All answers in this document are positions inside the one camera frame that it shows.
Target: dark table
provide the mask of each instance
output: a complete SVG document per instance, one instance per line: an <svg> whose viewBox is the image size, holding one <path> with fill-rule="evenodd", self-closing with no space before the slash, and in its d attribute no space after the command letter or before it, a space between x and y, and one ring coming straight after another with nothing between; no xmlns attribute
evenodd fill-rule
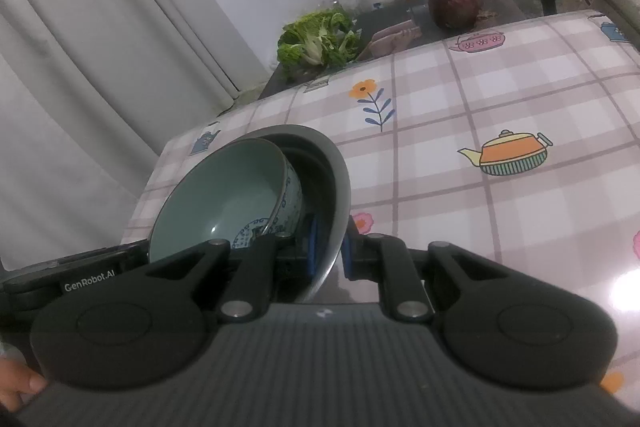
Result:
<svg viewBox="0 0 640 427"><path fill-rule="evenodd" d="M361 47L364 48L371 40L372 36L380 30L411 19L409 9L425 5L426 2L427 0L396 0L386 3L381 9L358 15L355 23L355 29L362 30L360 35ZM492 28L493 26L523 21L527 18L513 0L482 0L482 10L485 12L494 12L495 16L484 20L478 20L478 22L476 22L476 26L471 31L484 30ZM449 39L470 31L469 29L453 30L450 28L438 28L429 16L424 18L424 21L420 24L420 28L422 29L422 36L414 39L409 45L409 48L416 48L424 44ZM339 70L316 69L300 72L298 74L294 74L292 78L287 78L284 67L279 64L271 75L269 82L264 87L259 98L267 98L272 94L289 89L289 87L299 86L300 84L309 82L322 74L335 73L336 71Z"/></svg>

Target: human hand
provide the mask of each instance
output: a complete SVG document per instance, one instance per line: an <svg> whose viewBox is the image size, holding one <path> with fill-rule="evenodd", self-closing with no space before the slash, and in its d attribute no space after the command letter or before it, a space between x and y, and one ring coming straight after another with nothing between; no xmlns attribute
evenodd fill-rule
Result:
<svg viewBox="0 0 640 427"><path fill-rule="evenodd" d="M0 403L15 412L22 406L20 394L37 394L47 381L33 369L15 360L0 357Z"/></svg>

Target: red onion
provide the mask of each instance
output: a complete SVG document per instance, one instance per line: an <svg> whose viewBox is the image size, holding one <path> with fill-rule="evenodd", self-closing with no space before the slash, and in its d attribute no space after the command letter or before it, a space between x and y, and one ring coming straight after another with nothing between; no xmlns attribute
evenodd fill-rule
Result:
<svg viewBox="0 0 640 427"><path fill-rule="evenodd" d="M429 13L440 28L471 28L480 6L480 0L429 0Z"/></svg>

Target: flower print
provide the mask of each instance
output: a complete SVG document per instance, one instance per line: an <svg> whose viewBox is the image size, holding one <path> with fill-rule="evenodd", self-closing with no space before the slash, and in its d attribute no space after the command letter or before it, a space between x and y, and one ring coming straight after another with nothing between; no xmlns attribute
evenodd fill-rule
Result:
<svg viewBox="0 0 640 427"><path fill-rule="evenodd" d="M358 232L360 233L369 233L371 232L371 227L373 227L373 217L371 214L367 214L366 212L360 212L359 214L355 214L353 217L353 221L358 228Z"/></svg>
<svg viewBox="0 0 640 427"><path fill-rule="evenodd" d="M625 383L625 377L619 371L613 373L607 373L602 381L600 387L607 391L609 394L617 393Z"/></svg>
<svg viewBox="0 0 640 427"><path fill-rule="evenodd" d="M465 39L462 37L464 36L458 37L456 45L449 46L449 49L455 52L478 53L504 44L504 34L500 32L475 33Z"/></svg>
<svg viewBox="0 0 640 427"><path fill-rule="evenodd" d="M373 78L358 82L355 86L351 87L349 96L351 98L362 98L365 95L371 94L376 90L376 81Z"/></svg>
<svg viewBox="0 0 640 427"><path fill-rule="evenodd" d="M378 119L374 118L365 118L364 121L373 125L377 125L380 127L380 132L382 132L382 126L385 124L389 118L391 118L395 113L395 109L391 109L386 116L383 118L382 113L387 108L387 106L391 103L391 99L386 99L385 103L382 106L378 105L378 99L382 96L382 93L385 92L385 88L381 87L378 90L377 95L374 97L372 93L376 90L376 81L372 78L368 80L364 80L362 82L358 82L355 86L353 86L349 92L349 96L358 99L358 103L367 103L373 104L373 107L363 107L362 110L364 112L368 112L369 114L375 114L378 116Z"/></svg>

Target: tablecloth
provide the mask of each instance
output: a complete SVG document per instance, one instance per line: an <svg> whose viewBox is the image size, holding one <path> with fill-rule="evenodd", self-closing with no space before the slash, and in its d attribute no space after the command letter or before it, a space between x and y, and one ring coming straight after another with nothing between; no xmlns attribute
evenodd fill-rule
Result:
<svg viewBox="0 0 640 427"><path fill-rule="evenodd" d="M362 232L450 241L592 299L615 320L607 384L640 409L640 54L596 12L500 26L286 90L172 139L123 243L149 234L194 165L249 131L295 123L347 163ZM539 166L490 176L461 149L543 133ZM372 283L334 283L355 301Z"/></svg>

